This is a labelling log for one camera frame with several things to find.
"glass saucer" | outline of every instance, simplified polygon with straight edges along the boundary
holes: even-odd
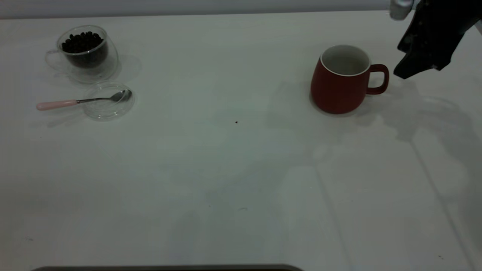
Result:
[[[110,121],[123,116],[134,104],[134,92],[122,83],[110,80],[97,82],[89,88],[84,99],[109,98],[121,91],[125,92],[117,102],[98,100],[82,104],[85,114],[96,121]]]

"mug rim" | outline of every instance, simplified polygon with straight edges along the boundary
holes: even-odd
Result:
[[[62,49],[62,46],[61,46],[62,42],[60,41],[60,39],[61,39],[65,34],[71,32],[71,31],[74,31],[74,30],[76,30],[76,29],[78,29],[78,28],[81,28],[81,27],[95,27],[95,28],[98,28],[98,29],[100,29],[100,30],[104,33],[104,35],[105,35],[106,38],[105,38],[98,46],[96,46],[96,47],[94,47],[94,48],[92,48],[92,49],[90,49],[90,50],[87,50],[87,51],[84,51],[84,52],[81,52],[81,53],[68,53],[68,52],[65,52],[65,51]],[[107,42],[107,32],[106,32],[105,29],[103,29],[103,28],[100,27],[100,26],[95,26],[95,25],[83,25],[83,26],[78,26],[78,27],[71,28],[71,29],[65,31],[64,33],[62,33],[62,35],[60,35],[60,37],[57,39],[57,48],[59,49],[59,51],[60,51],[61,53],[66,54],[66,55],[83,55],[83,54],[89,54],[89,53],[97,50],[99,47],[101,47],[102,45],[104,45],[106,42]]]
[[[362,72],[359,72],[359,73],[356,73],[356,74],[341,74],[341,73],[337,73],[337,72],[334,72],[334,71],[332,71],[331,69],[329,69],[327,66],[325,66],[325,64],[323,63],[323,60],[322,60],[323,55],[324,55],[328,50],[330,50],[330,49],[333,49],[333,48],[335,48],[335,47],[342,47],[342,46],[351,47],[351,48],[354,48],[354,49],[356,49],[356,50],[360,50],[363,54],[365,54],[366,58],[368,59],[368,66],[367,66]],[[365,50],[363,50],[363,49],[360,48],[360,47],[353,46],[353,45],[349,45],[349,44],[338,44],[338,45],[330,46],[328,49],[326,49],[326,50],[320,55],[319,61],[320,61],[320,63],[323,65],[323,67],[324,67],[327,71],[329,71],[329,72],[331,72],[331,73],[333,73],[333,74],[336,74],[336,75],[338,75],[338,76],[343,76],[343,77],[354,77],[354,76],[359,76],[359,75],[361,75],[361,74],[364,74],[364,73],[366,73],[366,71],[368,71],[368,69],[370,69],[370,66],[372,65],[372,60],[371,60],[370,56],[368,55],[368,53],[365,52]]]

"pink spoon handle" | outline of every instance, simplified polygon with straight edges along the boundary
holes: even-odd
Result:
[[[50,110],[50,109],[55,109],[55,108],[74,106],[76,104],[78,104],[77,100],[66,100],[66,101],[39,103],[39,104],[37,104],[37,110],[44,111],[44,110]]]

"white wall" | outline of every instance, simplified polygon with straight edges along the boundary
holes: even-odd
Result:
[[[0,0],[0,18],[383,10],[389,0]]]

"red mug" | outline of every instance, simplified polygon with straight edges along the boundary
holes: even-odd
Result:
[[[368,87],[370,73],[384,73],[383,84]],[[367,53],[350,45],[337,45],[326,50],[318,60],[311,80],[311,97],[323,111],[348,113],[356,109],[366,94],[382,94],[387,90],[389,72],[382,64],[371,65]]]

